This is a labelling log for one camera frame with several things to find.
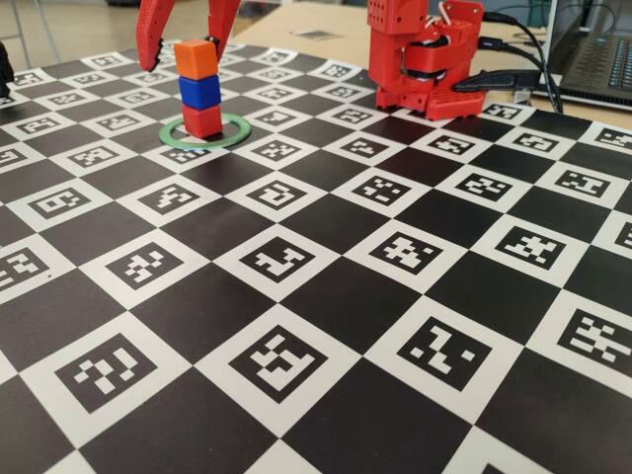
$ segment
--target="orange cube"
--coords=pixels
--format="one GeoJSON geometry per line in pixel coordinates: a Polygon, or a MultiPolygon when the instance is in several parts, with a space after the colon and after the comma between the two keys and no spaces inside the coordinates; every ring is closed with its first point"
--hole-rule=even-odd
{"type": "Polygon", "coordinates": [[[215,44],[202,39],[190,39],[174,46],[178,74],[195,81],[217,74],[215,44]]]}

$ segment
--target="floor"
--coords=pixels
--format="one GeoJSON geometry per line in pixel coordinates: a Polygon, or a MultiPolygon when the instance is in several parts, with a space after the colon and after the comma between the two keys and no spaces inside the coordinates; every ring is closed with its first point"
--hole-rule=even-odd
{"type": "MultiPolygon", "coordinates": [[[[62,61],[134,47],[136,8],[109,7],[105,1],[103,6],[47,3],[46,0],[42,3],[62,61]]],[[[11,12],[8,0],[2,0],[3,11],[5,5],[7,12],[11,12]]],[[[207,8],[206,0],[179,0],[167,25],[165,38],[187,39],[206,35],[207,8]]],[[[26,32],[32,66],[53,64],[54,56],[33,1],[18,0],[18,11],[26,32]]],[[[249,18],[238,18],[235,33],[248,28],[252,22],[249,18]]],[[[13,15],[1,15],[0,36],[12,35],[15,31],[13,15]]],[[[9,39],[4,42],[14,69],[28,69],[20,41],[9,39]]]]}

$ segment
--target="laptop keyboard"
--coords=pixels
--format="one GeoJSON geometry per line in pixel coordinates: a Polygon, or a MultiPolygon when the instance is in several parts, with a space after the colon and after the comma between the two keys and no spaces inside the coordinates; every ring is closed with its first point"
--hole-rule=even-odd
{"type": "Polygon", "coordinates": [[[632,40],[618,41],[608,85],[611,88],[632,90],[632,40]]]}

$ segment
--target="wooden table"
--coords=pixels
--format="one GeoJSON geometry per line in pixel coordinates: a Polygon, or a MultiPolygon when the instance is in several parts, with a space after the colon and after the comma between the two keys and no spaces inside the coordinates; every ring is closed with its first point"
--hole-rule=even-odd
{"type": "MultiPolygon", "coordinates": [[[[504,25],[484,24],[482,34],[516,41],[513,38],[516,32],[518,29],[504,25]]],[[[366,68],[368,67],[369,36],[366,9],[301,2],[277,8],[263,20],[237,35],[234,40],[259,46],[284,47],[366,68]],[[340,35],[341,38],[314,41],[292,34],[292,32],[304,30],[323,30],[340,35]]],[[[472,73],[477,73],[481,69],[521,67],[532,66],[519,56],[479,51],[472,64],[472,73]]],[[[513,101],[510,93],[495,92],[490,97],[498,102],[513,101]]],[[[546,98],[534,97],[532,102],[538,109],[551,111],[546,98]]],[[[569,116],[603,121],[632,129],[632,114],[625,111],[565,101],[565,113],[569,116]]]]}

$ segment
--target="red cube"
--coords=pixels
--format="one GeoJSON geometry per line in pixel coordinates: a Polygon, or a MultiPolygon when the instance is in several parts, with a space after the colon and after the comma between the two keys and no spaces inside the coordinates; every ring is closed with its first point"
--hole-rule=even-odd
{"type": "Polygon", "coordinates": [[[182,106],[185,118],[185,129],[197,138],[206,138],[221,132],[221,109],[219,106],[198,111],[191,107],[182,106]]]}

